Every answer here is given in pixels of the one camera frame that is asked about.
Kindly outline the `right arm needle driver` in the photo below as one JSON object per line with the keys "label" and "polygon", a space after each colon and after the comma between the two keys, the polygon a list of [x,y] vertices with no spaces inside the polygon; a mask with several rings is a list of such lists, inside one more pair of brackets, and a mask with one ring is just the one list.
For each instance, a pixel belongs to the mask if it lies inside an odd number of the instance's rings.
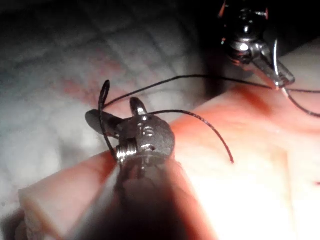
{"label": "right arm needle driver", "polygon": [[160,165],[175,151],[175,135],[170,125],[152,115],[136,115],[120,123],[116,157],[120,163],[139,156],[159,156],[160,160],[147,160],[147,165]]}

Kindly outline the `left arm needle driver jaw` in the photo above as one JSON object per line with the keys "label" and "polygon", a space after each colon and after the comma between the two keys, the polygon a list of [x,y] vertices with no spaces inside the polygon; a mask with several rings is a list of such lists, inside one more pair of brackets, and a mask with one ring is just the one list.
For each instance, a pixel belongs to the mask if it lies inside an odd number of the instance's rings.
{"label": "left arm needle driver jaw", "polygon": [[279,78],[268,62],[255,58],[251,62],[252,71],[270,88],[279,88]]}
{"label": "left arm needle driver jaw", "polygon": [[273,46],[273,51],[269,46],[264,43],[260,46],[260,58],[275,71],[278,76],[279,85],[291,85],[295,83],[296,79],[294,75],[278,60],[277,56],[278,44],[275,43]]}

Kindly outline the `left arm needle driver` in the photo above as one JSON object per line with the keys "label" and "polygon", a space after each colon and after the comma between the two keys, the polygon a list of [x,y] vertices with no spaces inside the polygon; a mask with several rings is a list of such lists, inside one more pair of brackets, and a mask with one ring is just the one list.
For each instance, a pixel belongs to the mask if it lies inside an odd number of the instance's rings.
{"label": "left arm needle driver", "polygon": [[225,0],[219,10],[221,44],[232,62],[261,71],[272,67],[271,51],[264,40],[269,13],[265,0]]}

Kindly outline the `right arm needle driver jaw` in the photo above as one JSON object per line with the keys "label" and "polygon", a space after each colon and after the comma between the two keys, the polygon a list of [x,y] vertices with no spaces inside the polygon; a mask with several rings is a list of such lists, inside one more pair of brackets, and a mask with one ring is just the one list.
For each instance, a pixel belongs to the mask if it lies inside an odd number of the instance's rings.
{"label": "right arm needle driver jaw", "polygon": [[89,110],[85,114],[85,120],[95,132],[100,135],[105,133],[108,137],[118,137],[117,127],[123,122],[122,118],[104,111],[100,113],[97,109]]}
{"label": "right arm needle driver jaw", "polygon": [[145,116],[148,114],[144,103],[138,97],[131,97],[129,104],[133,117]]}

